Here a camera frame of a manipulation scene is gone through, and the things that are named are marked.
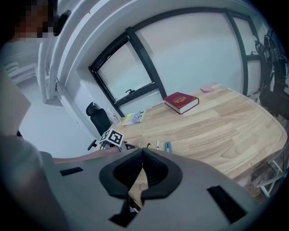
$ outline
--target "white wall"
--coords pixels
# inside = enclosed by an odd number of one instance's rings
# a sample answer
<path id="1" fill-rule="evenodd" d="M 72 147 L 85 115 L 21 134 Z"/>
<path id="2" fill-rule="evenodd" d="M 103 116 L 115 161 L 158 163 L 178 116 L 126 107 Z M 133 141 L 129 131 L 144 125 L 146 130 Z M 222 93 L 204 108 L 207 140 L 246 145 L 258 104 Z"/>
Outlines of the white wall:
<path id="1" fill-rule="evenodd" d="M 74 72 L 74 77 L 70 80 L 73 81 L 67 81 L 67 88 L 64 90 L 65 96 L 68 98 L 78 117 L 87 126 L 90 133 L 95 136 L 95 139 L 100 139 L 101 136 L 98 130 L 91 122 L 90 117 L 86 115 L 86 108 L 91 102 L 94 102 L 94 98 L 89 94 L 83 82 L 80 81 L 78 71 Z"/>
<path id="2" fill-rule="evenodd" d="M 224 14 L 170 17 L 138 31 L 168 95 L 219 83 L 242 93 L 238 43 Z"/>
<path id="3" fill-rule="evenodd" d="M 78 157 L 91 152 L 87 151 L 91 138 L 68 115 L 59 99 L 43 104 L 36 78 L 23 81 L 18 87 L 31 102 L 19 128 L 25 140 L 53 157 Z"/>
<path id="4" fill-rule="evenodd" d="M 270 26 L 261 13 L 258 13 L 251 18 L 257 30 L 259 40 L 262 44 L 264 44 L 264 35 L 267 34 Z"/>
<path id="5" fill-rule="evenodd" d="M 88 66 L 128 26 L 134 26 L 149 17 L 172 9 L 198 6 L 226 7 L 251 17 L 257 14 L 254 7 L 241 0 L 100 0 L 97 6 L 95 5 L 97 10 L 91 10 L 91 14 L 87 14 L 83 18 L 83 22 L 80 22 L 83 26 L 78 26 L 74 31 L 75 35 L 72 35 L 74 40 L 71 39 L 67 44 L 64 44 L 67 46 L 58 72 L 60 83 L 66 83 L 65 89 L 72 95 L 72 98 L 75 95 L 80 95 L 73 91 L 73 86 L 79 86 L 79 88 L 83 88 L 79 90 L 82 92 L 81 97 L 92 97 L 93 101 L 100 107 L 112 108 L 88 71 Z M 154 92 L 151 94 L 156 97 L 152 99 L 152 104 L 158 102 L 158 96 Z M 81 102 L 79 100 L 76 107 L 81 108 L 86 104 L 87 101 Z M 132 108 L 126 104 L 122 110 L 131 112 Z"/>
<path id="6" fill-rule="evenodd" d="M 155 89 L 145 95 L 142 95 L 128 103 L 121 105 L 120 109 L 127 115 L 132 112 L 142 111 L 144 109 L 151 108 L 163 101 L 163 98 L 159 92 L 159 90 Z"/>

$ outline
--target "curved wooden tabletop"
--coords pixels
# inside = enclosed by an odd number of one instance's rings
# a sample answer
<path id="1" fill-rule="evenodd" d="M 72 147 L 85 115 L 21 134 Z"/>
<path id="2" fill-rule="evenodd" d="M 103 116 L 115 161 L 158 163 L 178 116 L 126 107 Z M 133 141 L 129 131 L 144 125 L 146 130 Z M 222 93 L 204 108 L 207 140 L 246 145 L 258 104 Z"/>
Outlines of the curved wooden tabletop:
<path id="1" fill-rule="evenodd" d="M 213 92 L 193 93 L 200 103 L 182 115 L 161 104 L 148 109 L 142 123 L 112 128 L 140 148 L 148 143 L 156 148 L 159 140 L 160 150 L 164 150 L 169 141 L 174 154 L 210 164 L 231 179 L 241 179 L 281 150 L 287 134 L 269 112 L 247 97 L 217 84 L 212 88 Z M 139 202 L 146 188 L 142 171 L 130 196 Z"/>

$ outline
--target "window latch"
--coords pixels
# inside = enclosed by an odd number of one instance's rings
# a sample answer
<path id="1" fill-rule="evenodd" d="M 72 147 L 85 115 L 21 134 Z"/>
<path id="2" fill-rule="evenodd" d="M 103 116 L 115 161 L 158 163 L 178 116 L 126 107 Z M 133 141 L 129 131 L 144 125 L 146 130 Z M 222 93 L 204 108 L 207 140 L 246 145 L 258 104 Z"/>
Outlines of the window latch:
<path id="1" fill-rule="evenodd" d="M 129 93 L 129 94 L 131 94 L 131 93 L 133 93 L 133 92 L 135 92 L 135 90 L 131 90 L 131 89 L 128 89 L 127 91 L 126 91 L 126 93 Z"/>

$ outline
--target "pen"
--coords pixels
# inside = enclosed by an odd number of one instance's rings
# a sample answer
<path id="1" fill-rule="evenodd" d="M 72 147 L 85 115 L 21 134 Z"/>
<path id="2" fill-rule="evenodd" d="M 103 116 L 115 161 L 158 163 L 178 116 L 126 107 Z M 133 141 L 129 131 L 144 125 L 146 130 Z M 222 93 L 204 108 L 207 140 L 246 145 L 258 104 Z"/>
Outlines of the pen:
<path id="1" fill-rule="evenodd" d="M 157 140 L 157 150 L 159 150 L 159 140 Z"/>

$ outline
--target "gray surface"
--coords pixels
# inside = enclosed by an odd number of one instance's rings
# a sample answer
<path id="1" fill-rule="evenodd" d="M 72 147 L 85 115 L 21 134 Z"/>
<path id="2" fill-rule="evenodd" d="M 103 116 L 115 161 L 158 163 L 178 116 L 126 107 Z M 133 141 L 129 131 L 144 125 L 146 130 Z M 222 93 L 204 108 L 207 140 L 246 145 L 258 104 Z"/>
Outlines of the gray surface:
<path id="1" fill-rule="evenodd" d="M 256 202 L 247 192 L 211 166 L 199 161 L 151 149 L 178 164 L 183 172 L 179 187 L 165 199 L 149 200 L 129 228 L 147 230 L 219 230 L 230 223 L 208 193 L 220 185 L 246 211 Z"/>
<path id="2" fill-rule="evenodd" d="M 124 230 L 109 218 L 118 214 L 123 201 L 108 195 L 99 182 L 103 166 L 133 152 L 94 160 L 55 165 L 50 154 L 17 137 L 0 137 L 1 178 L 20 207 L 49 230 Z M 180 166 L 183 179 L 165 199 L 145 201 L 126 230 L 237 230 L 253 222 L 260 210 L 243 188 L 202 162 L 152 149 Z M 84 171 L 62 176 L 60 170 Z M 230 226 L 207 192 L 220 185 L 246 211 Z"/>

